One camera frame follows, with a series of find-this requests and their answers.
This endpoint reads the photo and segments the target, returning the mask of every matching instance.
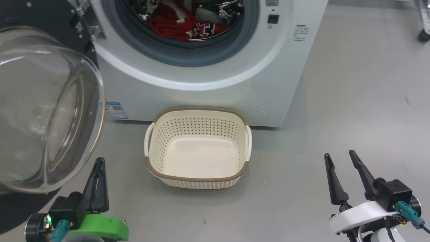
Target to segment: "teal connector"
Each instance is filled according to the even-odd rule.
[[[421,228],[421,225],[426,223],[424,219],[420,218],[418,213],[409,207],[409,205],[407,205],[404,201],[399,201],[396,203],[396,211],[407,220],[411,221],[412,225],[418,230]]]
[[[51,242],[61,242],[70,230],[69,222],[66,220],[60,220],[54,232],[51,235]]]

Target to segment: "basket handle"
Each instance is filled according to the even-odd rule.
[[[144,143],[143,143],[143,151],[144,151],[146,157],[149,157],[149,147],[151,146],[151,142],[149,140],[149,136],[152,133],[154,125],[155,125],[155,123],[151,123],[149,125],[148,129],[146,130],[146,133],[145,133],[145,140],[144,140]]]
[[[245,131],[245,154],[246,159],[245,161],[249,161],[251,158],[251,150],[252,150],[252,133],[251,128],[249,125],[246,125],[246,131]]]

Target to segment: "gray floor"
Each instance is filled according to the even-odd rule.
[[[147,125],[108,122],[94,158],[107,162],[111,209],[131,242],[345,242],[330,233],[323,155],[329,152],[350,204],[365,202],[348,150],[376,177],[400,179],[430,222],[430,44],[412,10],[329,6],[284,126],[254,129],[249,170],[230,189],[168,187],[147,171]],[[60,195],[83,190],[92,167]],[[22,241],[23,226],[0,236]],[[410,224],[406,241],[428,241]]]

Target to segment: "laundry basket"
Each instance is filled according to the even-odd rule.
[[[145,134],[149,171],[169,186],[220,189],[248,167],[251,129],[236,111],[181,107],[159,114]]]

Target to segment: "green plastic bracket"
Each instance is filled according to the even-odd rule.
[[[124,221],[101,214],[87,214],[80,228],[70,230],[69,233],[79,233],[116,241],[129,239],[129,227]]]

